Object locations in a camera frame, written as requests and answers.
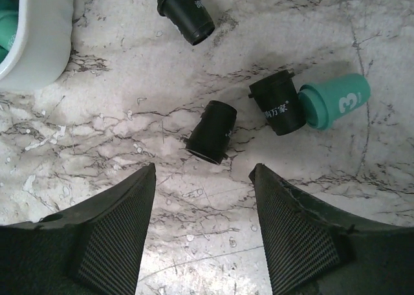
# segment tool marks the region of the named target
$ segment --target white number 3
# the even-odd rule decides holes
[[[346,98],[341,98],[339,100],[339,112],[344,114],[347,110],[351,110],[356,106],[358,102],[358,98],[356,97],[355,93],[350,93],[347,95]]]

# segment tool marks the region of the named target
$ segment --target black cylindrical part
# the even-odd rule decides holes
[[[214,22],[201,0],[158,0],[158,13],[167,16],[193,46],[204,41]]]
[[[201,121],[185,140],[186,150],[191,154],[220,164],[227,159],[226,150],[233,132],[237,111],[220,101],[210,101],[206,106]]]
[[[254,98],[277,135],[287,135],[306,124],[293,76],[289,71],[281,71],[250,86],[249,97]]]

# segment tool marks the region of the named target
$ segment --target teal plastic cap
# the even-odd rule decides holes
[[[308,124],[319,130],[365,104],[371,88],[360,74],[346,74],[323,83],[308,83],[299,92]]]
[[[329,120],[328,110],[319,93],[311,86],[305,85],[302,89],[298,96],[305,111],[306,123],[315,129],[329,129],[332,121]]]
[[[0,63],[6,58],[8,51],[3,47],[0,47]]]
[[[0,10],[0,46],[10,50],[16,38],[18,12],[15,10]]]
[[[0,0],[0,10],[18,10],[19,4],[16,0]]]

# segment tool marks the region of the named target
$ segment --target marble floor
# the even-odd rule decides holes
[[[65,73],[0,93],[0,223],[38,221],[157,167],[137,294],[271,294],[248,174],[262,162],[363,217],[414,225],[414,0],[202,0],[216,23],[190,46],[157,0],[76,0]],[[248,86],[348,72],[369,103],[328,131],[277,137]],[[230,158],[183,150],[210,100],[238,117]]]

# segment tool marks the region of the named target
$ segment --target white stain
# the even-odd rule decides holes
[[[138,105],[140,105],[141,101],[146,101],[146,100],[147,100],[147,98],[138,98],[138,99],[136,99],[136,102],[137,102]]]
[[[175,27],[175,30],[177,30],[177,31],[179,31],[180,33],[181,33],[181,31],[180,31],[180,29],[178,28],[178,26],[177,25],[175,25],[174,23],[173,23],[173,26]]]
[[[33,188],[33,182],[36,180],[36,176],[34,174],[30,175],[26,182],[23,185],[23,191],[27,191],[29,194],[34,195],[34,188]]]
[[[187,241],[192,242],[194,240],[194,235],[186,235]]]
[[[12,37],[8,40],[7,46],[12,48],[15,40],[16,40],[16,34],[13,34]]]
[[[43,145],[46,144],[47,141],[49,141],[52,144],[57,144],[58,139],[64,137],[65,132],[66,132],[66,126],[58,126],[58,127],[60,128],[60,130],[55,132],[51,137],[47,137],[45,140],[43,140],[39,143],[34,143],[34,144],[29,145],[29,146],[26,146],[25,151],[30,151],[31,149],[43,146]]]
[[[63,138],[66,133],[66,126],[58,126],[60,128],[59,131],[55,132],[52,135],[52,139],[50,140],[50,143],[57,144],[59,138]]]
[[[159,293],[160,295],[167,295],[166,288],[165,288],[165,287],[160,287],[160,288],[158,289],[158,293]]]
[[[184,198],[197,198],[200,197],[204,193],[204,190],[202,188],[199,188],[198,190],[193,190],[189,193],[185,193],[183,195]]]
[[[235,242],[235,239],[233,237],[230,237],[228,242],[232,248],[235,248],[237,246],[237,242]]]
[[[134,148],[136,148],[136,152],[137,152],[138,154],[142,154],[142,152],[144,151],[144,150],[142,149],[142,147],[140,147],[137,143],[134,143]]]
[[[132,110],[128,110],[128,112],[127,112],[127,117],[128,117],[128,120],[132,120]]]
[[[71,190],[67,186],[64,186],[62,190],[63,190],[63,197],[64,198],[68,197],[71,194]]]

